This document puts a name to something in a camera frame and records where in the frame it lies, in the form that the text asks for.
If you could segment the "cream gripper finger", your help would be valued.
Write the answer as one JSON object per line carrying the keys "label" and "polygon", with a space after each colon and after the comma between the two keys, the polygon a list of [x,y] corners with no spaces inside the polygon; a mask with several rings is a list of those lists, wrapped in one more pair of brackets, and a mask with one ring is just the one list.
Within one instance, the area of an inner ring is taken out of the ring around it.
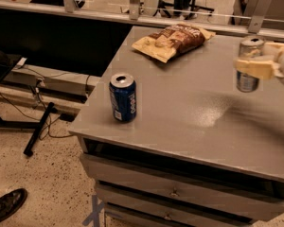
{"label": "cream gripper finger", "polygon": [[284,43],[266,42],[262,48],[264,56],[273,56],[277,61],[284,54]]}
{"label": "cream gripper finger", "polygon": [[256,79],[271,79],[279,76],[279,64],[274,61],[246,61],[236,59],[234,67]]}

